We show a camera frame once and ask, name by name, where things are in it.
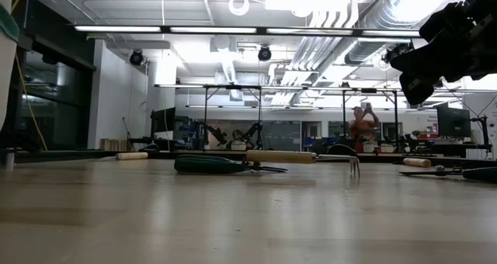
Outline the stack of wooden boxes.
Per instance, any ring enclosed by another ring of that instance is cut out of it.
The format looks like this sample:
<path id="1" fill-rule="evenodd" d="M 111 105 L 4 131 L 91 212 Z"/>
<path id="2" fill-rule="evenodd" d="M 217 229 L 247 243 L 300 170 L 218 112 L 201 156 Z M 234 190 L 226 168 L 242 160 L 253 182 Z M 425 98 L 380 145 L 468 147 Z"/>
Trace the stack of wooden boxes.
<path id="1" fill-rule="evenodd" d="M 99 148 L 103 151 L 129 151 L 128 141 L 119 139 L 101 138 L 99 140 Z"/>

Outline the person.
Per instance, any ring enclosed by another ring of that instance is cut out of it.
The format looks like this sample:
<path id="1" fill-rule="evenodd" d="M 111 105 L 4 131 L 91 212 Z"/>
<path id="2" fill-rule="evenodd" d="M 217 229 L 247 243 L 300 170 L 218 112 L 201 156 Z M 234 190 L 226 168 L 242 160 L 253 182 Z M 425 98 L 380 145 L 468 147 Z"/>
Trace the person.
<path id="1" fill-rule="evenodd" d="M 362 153 L 365 142 L 374 141 L 375 130 L 380 126 L 380 120 L 367 102 L 365 107 L 353 108 L 354 119 L 349 121 L 349 134 L 356 152 Z"/>

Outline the black background rig frame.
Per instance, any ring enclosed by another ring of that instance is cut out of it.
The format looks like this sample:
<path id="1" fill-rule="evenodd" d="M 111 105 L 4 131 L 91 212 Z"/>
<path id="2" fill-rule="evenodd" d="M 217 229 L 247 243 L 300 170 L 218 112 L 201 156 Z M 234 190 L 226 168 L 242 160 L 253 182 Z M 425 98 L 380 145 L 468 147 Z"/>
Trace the black background rig frame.
<path id="1" fill-rule="evenodd" d="M 398 90 L 376 89 L 376 88 L 339 88 L 342 103 L 342 138 L 347 139 L 352 148 L 353 142 L 349 134 L 349 121 L 354 119 L 353 108 L 365 105 L 369 102 L 373 111 L 380 120 L 380 126 L 375 130 L 374 143 L 375 151 L 372 153 L 381 153 L 380 145 L 393 144 L 394 152 L 399 149 L 399 134 L 401 133 L 401 124 L 399 121 L 398 108 Z"/>
<path id="2" fill-rule="evenodd" d="M 258 110 L 258 121 L 257 121 L 257 138 L 256 138 L 256 146 L 255 148 L 258 150 L 263 149 L 262 143 L 262 86 L 261 85 L 236 85 L 236 84 L 226 84 L 226 85 L 203 85 L 205 89 L 205 97 L 204 97 L 204 121 L 207 121 L 207 107 L 208 100 L 211 96 L 213 96 L 219 89 L 227 89 L 227 90 L 248 90 L 255 96 L 255 99 L 258 101 L 258 106 L 256 109 Z"/>

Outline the green-handled pruning shears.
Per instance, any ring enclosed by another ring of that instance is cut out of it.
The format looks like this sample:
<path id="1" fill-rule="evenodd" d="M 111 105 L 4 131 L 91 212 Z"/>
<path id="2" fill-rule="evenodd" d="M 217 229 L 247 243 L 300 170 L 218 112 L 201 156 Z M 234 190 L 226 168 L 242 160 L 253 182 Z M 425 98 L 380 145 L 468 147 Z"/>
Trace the green-handled pruning shears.
<path id="1" fill-rule="evenodd" d="M 178 173 L 195 173 L 208 175 L 229 175 L 248 171 L 286 172 L 285 168 L 262 166 L 260 163 L 233 161 L 210 155 L 180 155 L 174 161 Z"/>
<path id="2" fill-rule="evenodd" d="M 401 175 L 433 175 L 436 177 L 444 177 L 449 175 L 458 175 L 466 180 L 489 182 L 497 184 L 497 167 L 482 167 L 482 168 L 445 168 L 442 165 L 437 165 L 433 171 L 417 171 L 417 172 L 400 172 Z"/>

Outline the garden trowel wooden handle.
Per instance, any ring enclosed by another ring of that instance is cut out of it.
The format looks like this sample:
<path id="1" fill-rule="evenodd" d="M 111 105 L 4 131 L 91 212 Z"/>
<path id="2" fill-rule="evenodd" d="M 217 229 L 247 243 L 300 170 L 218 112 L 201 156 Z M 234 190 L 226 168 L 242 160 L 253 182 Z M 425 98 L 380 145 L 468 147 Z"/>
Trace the garden trowel wooden handle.
<path id="1" fill-rule="evenodd" d="M 129 161 L 129 160 L 141 160 L 147 159 L 147 152 L 126 152 L 126 153 L 118 153 L 115 155 L 116 160 L 119 161 Z"/>

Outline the black aluminium table frame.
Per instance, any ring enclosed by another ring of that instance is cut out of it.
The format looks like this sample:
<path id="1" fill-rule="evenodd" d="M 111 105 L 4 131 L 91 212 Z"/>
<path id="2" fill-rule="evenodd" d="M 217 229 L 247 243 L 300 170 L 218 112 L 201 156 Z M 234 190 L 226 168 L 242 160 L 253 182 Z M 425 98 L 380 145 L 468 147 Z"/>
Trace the black aluminium table frame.
<path id="1" fill-rule="evenodd" d="M 95 159 L 113 157 L 116 151 L 84 150 L 84 151 L 39 151 L 25 152 L 17 151 L 15 153 L 15 163 L 34 163 L 34 162 L 55 162 L 82 159 Z M 149 159 L 175 159 L 179 155 L 212 155 L 217 157 L 228 158 L 231 160 L 245 160 L 244 151 L 178 151 L 178 152 L 152 152 Z M 361 163 L 392 163 L 400 162 L 405 156 L 402 154 L 359 154 L 358 158 Z M 431 157 L 429 158 L 433 165 L 445 165 L 449 167 L 459 166 L 461 168 L 480 168 L 480 167 L 497 167 L 496 159 L 469 159 L 469 158 L 446 158 Z"/>

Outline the silver ventilation duct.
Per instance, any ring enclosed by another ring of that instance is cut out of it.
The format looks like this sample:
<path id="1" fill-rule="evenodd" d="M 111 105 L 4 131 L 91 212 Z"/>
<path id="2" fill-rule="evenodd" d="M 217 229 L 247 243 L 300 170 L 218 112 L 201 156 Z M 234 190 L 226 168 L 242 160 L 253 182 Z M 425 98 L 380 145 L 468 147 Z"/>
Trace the silver ventilation duct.
<path id="1" fill-rule="evenodd" d="M 456 0 L 378 0 L 359 21 L 364 29 L 414 29 L 442 4 Z M 386 41 L 365 41 L 366 38 L 343 41 L 349 46 L 344 53 L 345 64 L 363 64 L 385 45 Z"/>

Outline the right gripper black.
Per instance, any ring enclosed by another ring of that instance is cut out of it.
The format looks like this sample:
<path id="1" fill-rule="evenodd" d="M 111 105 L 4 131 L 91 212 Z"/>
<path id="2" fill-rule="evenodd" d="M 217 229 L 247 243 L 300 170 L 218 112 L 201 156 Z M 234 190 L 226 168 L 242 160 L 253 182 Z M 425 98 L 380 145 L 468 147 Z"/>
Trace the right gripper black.
<path id="1" fill-rule="evenodd" d="M 425 102 L 440 76 L 455 82 L 497 74 L 497 0 L 463 2 L 466 25 L 456 33 L 440 33 L 422 47 L 391 60 L 399 70 L 401 90 L 410 105 Z"/>

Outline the black monitor stand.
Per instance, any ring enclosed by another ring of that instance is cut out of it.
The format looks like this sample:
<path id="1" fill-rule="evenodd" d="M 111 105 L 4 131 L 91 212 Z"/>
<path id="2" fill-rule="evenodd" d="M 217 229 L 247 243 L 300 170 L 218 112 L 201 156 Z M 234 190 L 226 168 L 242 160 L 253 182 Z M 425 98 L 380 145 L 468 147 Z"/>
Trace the black monitor stand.
<path id="1" fill-rule="evenodd" d="M 471 122 L 475 122 L 475 123 L 478 123 L 480 125 L 483 140 L 484 140 L 483 146 L 485 147 L 487 152 L 491 152 L 492 145 L 490 144 L 490 140 L 488 138 L 487 119 L 488 119 L 488 117 L 486 115 L 477 116 L 475 118 L 471 118 Z"/>

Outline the short pale cylinder object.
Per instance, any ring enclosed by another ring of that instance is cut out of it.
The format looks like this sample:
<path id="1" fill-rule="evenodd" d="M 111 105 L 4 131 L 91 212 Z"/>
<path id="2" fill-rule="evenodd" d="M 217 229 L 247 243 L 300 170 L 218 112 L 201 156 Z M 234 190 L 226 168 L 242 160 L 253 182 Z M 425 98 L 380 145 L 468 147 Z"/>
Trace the short pale cylinder object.
<path id="1" fill-rule="evenodd" d="M 429 168 L 432 165 L 429 159 L 423 158 L 404 158 L 403 164 L 420 168 Z"/>

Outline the hand rake wooden handle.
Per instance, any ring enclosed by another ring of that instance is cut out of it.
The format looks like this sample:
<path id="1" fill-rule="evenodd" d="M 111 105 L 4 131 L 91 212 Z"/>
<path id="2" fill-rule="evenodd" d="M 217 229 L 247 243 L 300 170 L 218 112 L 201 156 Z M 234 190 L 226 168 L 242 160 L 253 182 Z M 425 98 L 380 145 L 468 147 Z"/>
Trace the hand rake wooden handle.
<path id="1" fill-rule="evenodd" d="M 325 160 L 348 160 L 351 175 L 360 176 L 360 160 L 352 155 L 317 155 L 311 152 L 260 151 L 249 150 L 245 153 L 249 162 L 274 162 L 289 164 L 314 164 Z"/>

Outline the black computer monitor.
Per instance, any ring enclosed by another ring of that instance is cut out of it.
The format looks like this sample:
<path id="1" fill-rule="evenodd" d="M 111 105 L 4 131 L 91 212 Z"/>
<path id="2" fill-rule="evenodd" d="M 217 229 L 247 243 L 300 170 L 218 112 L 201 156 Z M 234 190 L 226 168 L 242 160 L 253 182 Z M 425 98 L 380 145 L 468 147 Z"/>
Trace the black computer monitor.
<path id="1" fill-rule="evenodd" d="M 440 137 L 462 138 L 471 136 L 471 118 L 467 109 L 438 106 L 436 113 Z"/>
<path id="2" fill-rule="evenodd" d="M 172 140 L 175 127 L 176 108 L 153 110 L 151 112 L 151 138 Z"/>

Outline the long overhead light bar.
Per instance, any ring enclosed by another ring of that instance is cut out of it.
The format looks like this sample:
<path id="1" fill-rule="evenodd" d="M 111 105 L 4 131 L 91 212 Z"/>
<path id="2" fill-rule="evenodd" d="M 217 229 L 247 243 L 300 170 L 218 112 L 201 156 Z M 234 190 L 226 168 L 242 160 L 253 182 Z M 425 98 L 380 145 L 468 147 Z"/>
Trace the long overhead light bar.
<path id="1" fill-rule="evenodd" d="M 418 30 L 309 28 L 264 26 L 118 26 L 74 25 L 86 33 L 182 34 L 182 35 L 255 35 L 255 36 L 330 36 L 364 38 L 419 38 Z"/>

